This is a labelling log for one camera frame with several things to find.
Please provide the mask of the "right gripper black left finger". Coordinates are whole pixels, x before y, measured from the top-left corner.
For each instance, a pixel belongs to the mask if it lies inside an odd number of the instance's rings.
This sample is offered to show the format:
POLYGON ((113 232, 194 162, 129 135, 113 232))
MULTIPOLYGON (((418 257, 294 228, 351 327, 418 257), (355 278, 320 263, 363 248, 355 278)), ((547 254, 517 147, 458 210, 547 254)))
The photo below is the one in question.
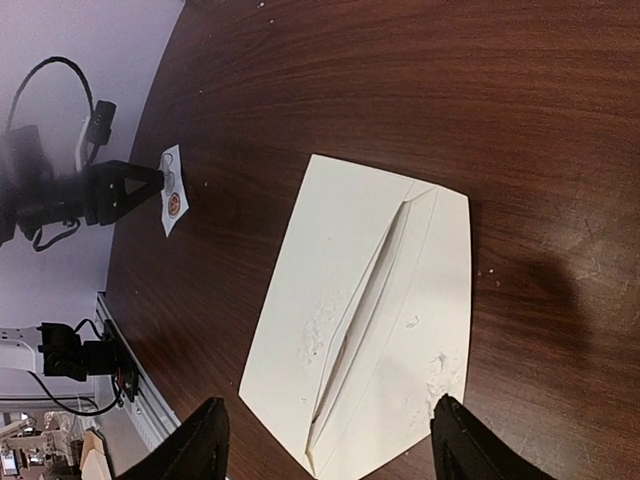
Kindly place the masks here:
POLYGON ((223 398, 204 401, 158 448, 117 476, 121 480, 225 480, 230 420, 223 398))

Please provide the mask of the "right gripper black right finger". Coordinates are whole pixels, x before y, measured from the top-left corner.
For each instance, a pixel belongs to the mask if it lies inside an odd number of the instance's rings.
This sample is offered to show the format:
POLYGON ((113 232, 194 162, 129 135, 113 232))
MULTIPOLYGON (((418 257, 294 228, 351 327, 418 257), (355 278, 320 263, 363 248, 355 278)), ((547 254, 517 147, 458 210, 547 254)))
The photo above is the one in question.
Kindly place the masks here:
POLYGON ((430 421, 438 480, 552 479, 522 458, 458 400, 437 402, 430 421))

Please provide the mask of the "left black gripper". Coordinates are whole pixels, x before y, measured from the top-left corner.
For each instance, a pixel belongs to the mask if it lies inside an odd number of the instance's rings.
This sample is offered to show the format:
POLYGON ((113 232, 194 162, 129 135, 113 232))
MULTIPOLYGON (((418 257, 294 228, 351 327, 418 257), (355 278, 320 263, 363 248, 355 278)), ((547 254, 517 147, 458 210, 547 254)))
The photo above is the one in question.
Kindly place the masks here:
POLYGON ((134 163, 113 160, 87 167, 83 176, 86 224, 116 223, 158 194, 163 185, 161 170, 134 163))

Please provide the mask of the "sticker sheet with wax seal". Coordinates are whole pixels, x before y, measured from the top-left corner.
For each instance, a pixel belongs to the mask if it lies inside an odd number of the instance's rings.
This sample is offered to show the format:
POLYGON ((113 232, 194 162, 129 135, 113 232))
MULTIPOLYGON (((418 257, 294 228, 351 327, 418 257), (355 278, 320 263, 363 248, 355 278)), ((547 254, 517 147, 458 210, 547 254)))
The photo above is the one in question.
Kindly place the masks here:
POLYGON ((184 183, 181 151, 178 145, 174 145, 162 153, 159 170, 164 173, 164 185, 161 190, 161 222, 165 235, 169 236, 178 221, 190 208, 184 183), (167 214, 167 201, 169 196, 174 192, 181 196, 182 207, 180 213, 175 218, 170 218, 167 214))

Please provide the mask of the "round brown wax seal sticker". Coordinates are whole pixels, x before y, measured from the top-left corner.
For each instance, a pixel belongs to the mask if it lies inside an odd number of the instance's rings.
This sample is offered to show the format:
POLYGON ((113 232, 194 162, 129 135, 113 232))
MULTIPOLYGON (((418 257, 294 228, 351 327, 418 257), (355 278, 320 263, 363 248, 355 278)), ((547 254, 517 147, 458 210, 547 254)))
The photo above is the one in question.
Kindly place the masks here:
POLYGON ((170 218, 175 218, 181 211, 182 200, 181 196, 174 192, 172 193, 167 201, 167 214, 170 218))

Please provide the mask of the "cream paper envelope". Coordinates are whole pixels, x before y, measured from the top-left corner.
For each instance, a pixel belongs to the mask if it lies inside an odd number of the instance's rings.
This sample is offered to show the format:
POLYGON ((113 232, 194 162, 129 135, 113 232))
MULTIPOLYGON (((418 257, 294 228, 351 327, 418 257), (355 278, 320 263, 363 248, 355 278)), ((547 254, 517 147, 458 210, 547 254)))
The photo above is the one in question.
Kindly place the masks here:
POLYGON ((315 479, 361 479, 462 399, 471 331, 468 198, 310 158, 240 398, 315 479))

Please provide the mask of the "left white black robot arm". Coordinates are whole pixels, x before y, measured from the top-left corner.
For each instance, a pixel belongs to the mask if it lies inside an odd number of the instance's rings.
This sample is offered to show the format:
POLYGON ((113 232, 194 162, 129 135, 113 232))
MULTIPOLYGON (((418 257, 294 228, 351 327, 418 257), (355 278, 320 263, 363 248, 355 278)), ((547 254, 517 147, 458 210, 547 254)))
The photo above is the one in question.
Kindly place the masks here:
MULTIPOLYGON (((1 137, 1 241, 22 233, 37 252, 55 245, 44 242, 46 226, 60 223, 61 238, 81 225, 110 226, 161 192, 160 170, 112 160, 67 176, 49 163, 35 126, 1 137)), ((78 329, 62 323, 1 330, 1 365, 45 377, 79 382, 91 376, 116 375, 126 365, 123 347, 113 334, 84 341, 78 329)))

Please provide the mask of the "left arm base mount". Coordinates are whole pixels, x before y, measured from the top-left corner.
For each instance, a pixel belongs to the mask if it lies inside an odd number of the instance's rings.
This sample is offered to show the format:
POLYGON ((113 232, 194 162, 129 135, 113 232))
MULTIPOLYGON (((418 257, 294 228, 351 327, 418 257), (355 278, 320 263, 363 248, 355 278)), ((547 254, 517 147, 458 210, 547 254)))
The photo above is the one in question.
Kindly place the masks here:
POLYGON ((108 375, 124 398, 133 403, 139 394, 141 372, 116 324, 105 320, 99 332, 95 321, 83 319, 74 329, 77 337, 85 325, 91 326, 95 339, 80 341, 80 380, 108 375))

